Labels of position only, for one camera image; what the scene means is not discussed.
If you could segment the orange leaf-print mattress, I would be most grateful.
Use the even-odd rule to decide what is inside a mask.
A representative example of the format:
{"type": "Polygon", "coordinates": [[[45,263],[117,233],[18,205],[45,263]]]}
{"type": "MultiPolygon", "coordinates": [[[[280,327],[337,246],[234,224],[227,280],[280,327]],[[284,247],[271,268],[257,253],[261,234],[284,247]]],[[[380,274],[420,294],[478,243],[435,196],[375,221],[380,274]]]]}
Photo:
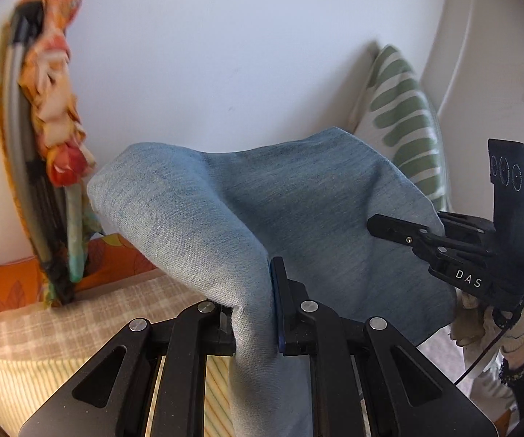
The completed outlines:
{"type": "MultiPolygon", "coordinates": [[[[85,275],[75,284],[75,290],[90,290],[154,268],[155,266],[121,235],[102,236],[89,242],[85,275]]],[[[0,266],[0,313],[37,302],[49,304],[52,301],[48,294],[48,280],[41,272],[37,259],[31,257],[0,266]]]]}

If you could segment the folded silver black tripod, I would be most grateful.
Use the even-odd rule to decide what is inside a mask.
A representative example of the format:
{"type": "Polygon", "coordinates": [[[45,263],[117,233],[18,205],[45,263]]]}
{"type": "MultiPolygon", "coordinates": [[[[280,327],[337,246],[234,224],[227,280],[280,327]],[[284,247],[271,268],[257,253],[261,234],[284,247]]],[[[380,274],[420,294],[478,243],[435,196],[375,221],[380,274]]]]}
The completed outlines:
{"type": "Polygon", "coordinates": [[[19,85],[27,52],[41,36],[43,25],[41,1],[21,3],[12,14],[9,35],[4,38],[2,131],[20,219],[48,280],[51,300],[63,305],[74,296],[66,258],[65,195],[48,179],[46,162],[37,149],[31,105],[19,85]]]}

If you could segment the light blue denim pants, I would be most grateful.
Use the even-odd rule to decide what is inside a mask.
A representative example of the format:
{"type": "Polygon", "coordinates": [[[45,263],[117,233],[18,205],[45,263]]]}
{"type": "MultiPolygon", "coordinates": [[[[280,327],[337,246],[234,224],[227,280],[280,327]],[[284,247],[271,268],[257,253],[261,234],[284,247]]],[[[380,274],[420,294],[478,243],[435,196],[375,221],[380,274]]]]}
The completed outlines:
{"type": "Polygon", "coordinates": [[[313,300],[359,322],[383,317],[414,344],[453,319],[456,290],[410,249],[366,228],[382,214],[442,234],[435,207],[342,129],[235,153],[134,144],[87,192],[160,270],[232,310],[229,392],[239,436],[311,432],[307,363],[277,350],[273,257],[313,300]]]}

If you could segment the orange floral cloth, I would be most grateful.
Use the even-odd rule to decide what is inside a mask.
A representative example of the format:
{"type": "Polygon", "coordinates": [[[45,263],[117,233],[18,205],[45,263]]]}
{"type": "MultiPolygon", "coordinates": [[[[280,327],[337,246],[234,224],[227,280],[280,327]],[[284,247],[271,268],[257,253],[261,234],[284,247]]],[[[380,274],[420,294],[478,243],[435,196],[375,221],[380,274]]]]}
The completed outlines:
{"type": "MultiPolygon", "coordinates": [[[[77,97],[72,90],[69,73],[71,52],[66,30],[75,19],[82,0],[19,0],[44,4],[44,25],[41,36],[33,43],[24,60],[19,85],[31,105],[31,119],[39,154],[46,162],[51,184],[64,191],[66,201],[66,258],[69,279],[79,282],[84,276],[90,238],[101,228],[84,192],[84,180],[95,167],[96,160],[86,147],[86,131],[77,111],[77,97]]],[[[0,85],[0,133],[2,131],[2,75],[0,85]]],[[[5,169],[13,192],[9,163],[5,169]]]]}

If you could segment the clothes pile beside bed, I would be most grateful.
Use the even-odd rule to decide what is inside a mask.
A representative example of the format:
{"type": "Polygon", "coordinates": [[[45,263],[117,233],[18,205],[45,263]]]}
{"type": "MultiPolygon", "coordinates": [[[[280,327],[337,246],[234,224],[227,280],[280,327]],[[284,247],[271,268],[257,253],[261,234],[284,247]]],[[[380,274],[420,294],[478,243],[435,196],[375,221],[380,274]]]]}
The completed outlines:
{"type": "Polygon", "coordinates": [[[493,309],[457,294],[456,318],[419,346],[497,426],[509,434],[524,414],[524,309],[510,330],[493,320],[493,309]]]}

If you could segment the green white striped pillow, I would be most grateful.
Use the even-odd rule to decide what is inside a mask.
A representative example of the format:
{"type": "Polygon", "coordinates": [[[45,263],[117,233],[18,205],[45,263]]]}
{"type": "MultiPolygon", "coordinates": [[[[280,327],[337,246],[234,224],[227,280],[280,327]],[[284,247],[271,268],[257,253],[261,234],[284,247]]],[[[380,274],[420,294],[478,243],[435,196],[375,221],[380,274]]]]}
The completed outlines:
{"type": "Polygon", "coordinates": [[[395,46],[385,46],[374,59],[347,131],[391,161],[436,209],[449,209],[449,173],[437,114],[395,46]]]}

